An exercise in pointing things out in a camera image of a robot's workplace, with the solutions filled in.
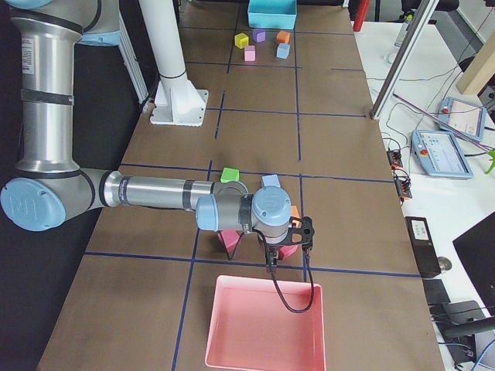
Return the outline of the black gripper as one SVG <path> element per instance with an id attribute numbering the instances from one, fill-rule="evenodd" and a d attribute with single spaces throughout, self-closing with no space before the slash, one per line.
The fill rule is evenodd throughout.
<path id="1" fill-rule="evenodd" d="M 298 218 L 291 216 L 288 229 L 283 238 L 275 243 L 266 243 L 266 265 L 268 271 L 275 271 L 278 262 L 278 251 L 282 247 L 301 246 L 306 266 L 309 266 L 309 253 L 313 247 L 315 230 L 309 216 Z"/>

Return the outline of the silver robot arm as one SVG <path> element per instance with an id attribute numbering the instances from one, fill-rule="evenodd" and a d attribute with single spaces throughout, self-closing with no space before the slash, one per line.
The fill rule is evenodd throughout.
<path id="1" fill-rule="evenodd" d="M 101 207 L 142 206 L 193 212 L 201 230 L 254 233 L 273 272 L 282 247 L 312 249 L 309 217 L 292 215 L 287 192 L 255 193 L 238 181 L 220 183 L 125 176 L 81 168 L 73 160 L 74 47 L 120 41 L 116 1 L 11 1 L 22 36 L 23 155 L 19 176 L 2 189 L 5 215 L 17 226 L 45 231 Z"/>

